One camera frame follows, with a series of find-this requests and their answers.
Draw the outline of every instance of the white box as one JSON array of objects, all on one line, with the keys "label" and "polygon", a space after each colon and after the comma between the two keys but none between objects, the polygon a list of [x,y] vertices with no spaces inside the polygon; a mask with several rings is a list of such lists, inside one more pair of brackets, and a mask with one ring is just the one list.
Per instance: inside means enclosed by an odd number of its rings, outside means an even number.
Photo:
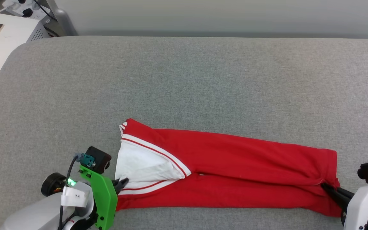
[{"label": "white box", "polygon": [[0,14],[0,70],[9,54],[28,41],[49,38],[42,23],[36,19]]}]

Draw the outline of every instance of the power strip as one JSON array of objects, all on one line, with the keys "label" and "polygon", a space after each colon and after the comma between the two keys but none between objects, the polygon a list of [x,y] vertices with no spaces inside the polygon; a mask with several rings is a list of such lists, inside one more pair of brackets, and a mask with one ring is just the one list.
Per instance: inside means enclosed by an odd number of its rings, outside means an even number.
[{"label": "power strip", "polygon": [[[51,22],[51,19],[49,16],[46,15],[46,13],[38,6],[36,5],[34,2],[28,3],[28,4],[19,4],[10,0],[5,0],[5,2],[3,3],[3,6],[6,8],[6,11],[18,16],[18,17],[22,17],[23,15],[23,11],[25,9],[32,9],[32,15],[29,17],[29,19],[37,19],[40,20],[42,22],[42,24],[45,23],[49,23]],[[43,9],[45,9],[45,11],[47,13],[50,13],[51,10],[48,9],[45,6],[42,6]]]}]

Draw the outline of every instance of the green plastic part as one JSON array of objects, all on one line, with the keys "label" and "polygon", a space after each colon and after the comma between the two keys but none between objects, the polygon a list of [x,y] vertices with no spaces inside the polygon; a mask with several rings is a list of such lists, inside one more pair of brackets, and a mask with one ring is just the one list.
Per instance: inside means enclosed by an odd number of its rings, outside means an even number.
[{"label": "green plastic part", "polygon": [[93,197],[97,207],[97,222],[95,226],[98,229],[108,230],[114,221],[117,206],[117,195],[110,178],[104,177],[84,166],[80,166],[83,171],[80,175],[90,182]]}]

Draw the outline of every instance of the black plug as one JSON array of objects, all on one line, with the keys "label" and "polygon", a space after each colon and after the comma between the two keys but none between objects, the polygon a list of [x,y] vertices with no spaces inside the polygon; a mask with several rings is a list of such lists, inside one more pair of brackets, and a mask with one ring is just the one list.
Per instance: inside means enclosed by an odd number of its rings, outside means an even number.
[{"label": "black plug", "polygon": [[32,11],[31,8],[28,8],[28,9],[25,9],[22,13],[24,14],[22,15],[23,18],[29,18],[32,16],[34,12]]}]

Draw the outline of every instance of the green led light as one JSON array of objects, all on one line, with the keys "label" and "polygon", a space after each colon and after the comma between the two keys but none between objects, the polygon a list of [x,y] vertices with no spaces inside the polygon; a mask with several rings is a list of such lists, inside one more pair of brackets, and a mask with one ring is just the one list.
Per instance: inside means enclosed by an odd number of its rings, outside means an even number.
[{"label": "green led light", "polygon": [[75,186],[76,185],[76,181],[72,180],[72,179],[68,179],[67,180],[67,184],[70,185],[70,186]]}]

